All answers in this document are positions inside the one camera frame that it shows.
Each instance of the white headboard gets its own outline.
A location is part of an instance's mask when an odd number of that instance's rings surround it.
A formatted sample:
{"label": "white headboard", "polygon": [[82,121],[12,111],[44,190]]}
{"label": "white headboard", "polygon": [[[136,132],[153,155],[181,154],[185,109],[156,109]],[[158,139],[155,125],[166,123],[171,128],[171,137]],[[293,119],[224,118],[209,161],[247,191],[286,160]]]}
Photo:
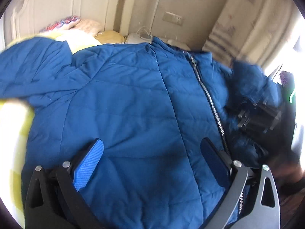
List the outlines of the white headboard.
{"label": "white headboard", "polygon": [[[135,0],[125,0],[120,33],[128,35],[129,23]],[[38,33],[48,24],[71,15],[92,19],[113,30],[119,0],[19,0],[11,17],[12,38]]]}

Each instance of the metal zipper teeth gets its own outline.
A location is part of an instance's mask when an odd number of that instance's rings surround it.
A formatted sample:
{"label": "metal zipper teeth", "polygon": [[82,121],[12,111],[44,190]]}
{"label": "metal zipper teeth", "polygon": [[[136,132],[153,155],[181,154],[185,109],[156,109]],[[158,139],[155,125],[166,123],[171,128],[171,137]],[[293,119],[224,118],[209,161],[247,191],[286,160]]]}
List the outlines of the metal zipper teeth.
{"label": "metal zipper teeth", "polygon": [[[204,90],[206,96],[208,97],[208,102],[209,102],[209,104],[211,106],[211,109],[212,109],[212,112],[213,112],[216,124],[218,126],[219,131],[220,131],[220,135],[221,135],[221,138],[222,138],[222,143],[223,143],[225,152],[231,158],[231,154],[230,154],[230,151],[229,151],[229,148],[228,148],[228,145],[227,145],[227,141],[226,141],[226,138],[225,138],[225,130],[224,130],[223,126],[222,126],[222,122],[220,121],[219,115],[218,115],[217,110],[216,110],[216,108],[214,106],[214,102],[212,100],[212,97],[211,97],[209,91],[207,90],[207,88],[205,87],[205,85],[203,84],[203,82],[201,80],[201,77],[200,77],[199,70],[198,70],[197,63],[196,63],[195,59],[189,53],[188,53],[188,56],[191,58],[191,61],[192,61],[192,64],[193,64],[193,69],[194,69],[194,72],[196,74],[197,80],[198,80],[200,86],[202,87],[202,89]],[[239,197],[238,214],[240,214],[242,212],[243,203],[244,203],[244,193],[242,192],[240,194],[240,197]]]}

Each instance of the curtain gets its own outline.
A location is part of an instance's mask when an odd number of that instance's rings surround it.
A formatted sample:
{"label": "curtain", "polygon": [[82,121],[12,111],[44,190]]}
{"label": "curtain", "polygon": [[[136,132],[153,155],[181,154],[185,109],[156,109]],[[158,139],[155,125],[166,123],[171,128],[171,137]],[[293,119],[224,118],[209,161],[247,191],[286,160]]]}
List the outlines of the curtain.
{"label": "curtain", "polygon": [[202,50],[230,67],[237,59],[265,69],[300,16],[292,0],[227,0]]}

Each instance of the wall outlet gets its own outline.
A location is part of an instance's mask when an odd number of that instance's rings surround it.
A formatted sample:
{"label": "wall outlet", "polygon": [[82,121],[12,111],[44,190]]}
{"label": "wall outlet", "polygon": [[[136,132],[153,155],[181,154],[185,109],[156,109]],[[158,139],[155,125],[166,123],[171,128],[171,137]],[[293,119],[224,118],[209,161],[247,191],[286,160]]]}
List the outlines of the wall outlet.
{"label": "wall outlet", "polygon": [[162,20],[179,26],[182,26],[183,24],[183,17],[181,15],[176,15],[167,11],[164,12]]}

